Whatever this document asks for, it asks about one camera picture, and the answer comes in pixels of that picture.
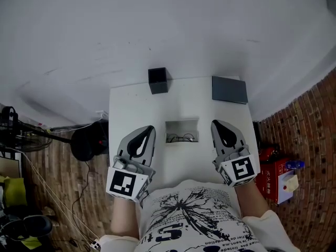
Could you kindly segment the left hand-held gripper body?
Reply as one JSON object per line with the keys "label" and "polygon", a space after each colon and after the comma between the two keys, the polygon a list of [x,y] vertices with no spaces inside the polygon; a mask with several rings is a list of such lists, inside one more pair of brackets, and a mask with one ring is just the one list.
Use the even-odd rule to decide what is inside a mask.
{"label": "left hand-held gripper body", "polygon": [[106,192],[114,197],[139,202],[144,198],[155,170],[138,162],[114,156],[108,168]]}

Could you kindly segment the blue bottle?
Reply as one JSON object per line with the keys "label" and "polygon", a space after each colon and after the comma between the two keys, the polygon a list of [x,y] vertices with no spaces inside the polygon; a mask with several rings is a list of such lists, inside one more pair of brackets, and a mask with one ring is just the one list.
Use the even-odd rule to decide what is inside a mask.
{"label": "blue bottle", "polygon": [[291,160],[285,163],[286,169],[298,170],[305,167],[305,162],[301,160]]}

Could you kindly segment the person's right forearm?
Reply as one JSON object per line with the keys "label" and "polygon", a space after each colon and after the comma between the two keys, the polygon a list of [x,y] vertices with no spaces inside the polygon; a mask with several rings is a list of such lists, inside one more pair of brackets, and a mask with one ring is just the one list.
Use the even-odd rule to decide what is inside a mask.
{"label": "person's right forearm", "polygon": [[243,217],[261,218],[265,212],[270,210],[254,181],[235,187],[235,192]]}

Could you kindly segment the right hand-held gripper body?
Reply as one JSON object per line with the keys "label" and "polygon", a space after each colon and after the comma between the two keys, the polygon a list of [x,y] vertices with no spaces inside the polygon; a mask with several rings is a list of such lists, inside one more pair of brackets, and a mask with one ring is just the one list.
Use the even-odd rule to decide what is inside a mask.
{"label": "right hand-held gripper body", "polygon": [[228,187],[249,183],[258,174],[255,157],[250,154],[248,145],[243,145],[230,155],[219,155],[213,164]]}

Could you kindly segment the black square holder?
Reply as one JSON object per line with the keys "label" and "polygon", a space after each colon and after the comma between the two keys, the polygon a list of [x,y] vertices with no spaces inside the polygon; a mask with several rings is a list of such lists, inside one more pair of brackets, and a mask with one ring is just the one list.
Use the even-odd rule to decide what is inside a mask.
{"label": "black square holder", "polygon": [[168,93],[167,70],[166,68],[154,68],[148,70],[148,83],[151,93]]}

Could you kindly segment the white glasses case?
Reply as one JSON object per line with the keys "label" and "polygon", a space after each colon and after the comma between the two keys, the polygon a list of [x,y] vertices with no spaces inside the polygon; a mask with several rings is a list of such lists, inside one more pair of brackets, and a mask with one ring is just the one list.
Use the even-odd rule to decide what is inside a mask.
{"label": "white glasses case", "polygon": [[165,121],[165,142],[166,137],[169,134],[177,134],[183,136],[185,133],[191,133],[195,137],[196,142],[186,142],[186,143],[198,143],[199,142],[198,121],[199,119]]}

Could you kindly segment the white switch box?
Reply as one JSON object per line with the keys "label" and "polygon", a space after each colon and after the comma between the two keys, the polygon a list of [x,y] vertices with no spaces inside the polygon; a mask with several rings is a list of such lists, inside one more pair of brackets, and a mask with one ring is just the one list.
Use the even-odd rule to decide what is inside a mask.
{"label": "white switch box", "polygon": [[298,176],[295,170],[290,170],[278,176],[277,204],[281,204],[293,197],[294,191],[299,187]]}

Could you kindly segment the red box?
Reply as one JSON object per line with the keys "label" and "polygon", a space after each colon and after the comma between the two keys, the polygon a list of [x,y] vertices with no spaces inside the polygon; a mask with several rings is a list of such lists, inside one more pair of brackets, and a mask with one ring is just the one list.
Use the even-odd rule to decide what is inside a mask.
{"label": "red box", "polygon": [[256,176],[256,185],[264,198],[281,204],[293,197],[293,192],[285,191],[288,186],[284,183],[287,175],[293,170],[286,168],[286,159],[260,165],[260,173]]}

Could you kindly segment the dark grey flat box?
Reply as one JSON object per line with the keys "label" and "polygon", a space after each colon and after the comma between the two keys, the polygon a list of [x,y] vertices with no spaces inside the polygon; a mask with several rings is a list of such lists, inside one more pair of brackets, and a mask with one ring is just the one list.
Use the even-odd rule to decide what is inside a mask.
{"label": "dark grey flat box", "polygon": [[212,76],[212,99],[247,104],[246,83],[237,79]]}

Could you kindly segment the person's left forearm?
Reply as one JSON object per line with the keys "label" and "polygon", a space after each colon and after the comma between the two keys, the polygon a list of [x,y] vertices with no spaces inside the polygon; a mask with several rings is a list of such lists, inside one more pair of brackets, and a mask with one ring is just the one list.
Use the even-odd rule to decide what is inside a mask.
{"label": "person's left forearm", "polygon": [[111,231],[117,236],[139,239],[136,204],[127,199],[115,197],[111,217]]}

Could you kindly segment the black standing fan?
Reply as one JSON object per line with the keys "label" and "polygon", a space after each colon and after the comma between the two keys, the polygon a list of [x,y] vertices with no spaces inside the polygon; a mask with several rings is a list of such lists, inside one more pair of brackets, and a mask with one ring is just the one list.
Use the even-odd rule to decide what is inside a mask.
{"label": "black standing fan", "polygon": [[109,124],[98,120],[83,128],[76,128],[70,139],[49,133],[18,119],[13,107],[0,111],[0,152],[37,152],[49,147],[53,140],[70,145],[78,161],[90,161],[94,156],[108,153]]}

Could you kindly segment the red fire extinguisher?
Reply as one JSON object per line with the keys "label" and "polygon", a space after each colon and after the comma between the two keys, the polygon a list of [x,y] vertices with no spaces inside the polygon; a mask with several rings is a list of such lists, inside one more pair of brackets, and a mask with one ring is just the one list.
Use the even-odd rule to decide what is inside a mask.
{"label": "red fire extinguisher", "polygon": [[258,150],[259,160],[261,163],[269,163],[278,156],[278,152],[279,145],[277,144],[262,146]]}

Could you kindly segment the yellow-green cloth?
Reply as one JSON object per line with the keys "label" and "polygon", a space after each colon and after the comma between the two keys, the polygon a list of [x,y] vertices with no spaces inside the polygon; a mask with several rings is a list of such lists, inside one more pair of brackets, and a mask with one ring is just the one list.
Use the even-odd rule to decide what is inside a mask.
{"label": "yellow-green cloth", "polygon": [[4,188],[6,207],[27,206],[26,189],[23,178],[10,178],[0,175],[0,185]]}

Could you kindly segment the person in white shirt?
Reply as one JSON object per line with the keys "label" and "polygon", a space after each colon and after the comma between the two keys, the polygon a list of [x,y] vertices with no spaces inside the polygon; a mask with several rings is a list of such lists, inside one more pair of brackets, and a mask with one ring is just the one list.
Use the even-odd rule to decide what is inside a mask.
{"label": "person in white shirt", "polygon": [[142,204],[139,239],[104,235],[101,252],[300,252],[275,212],[243,217],[226,185],[186,180]]}

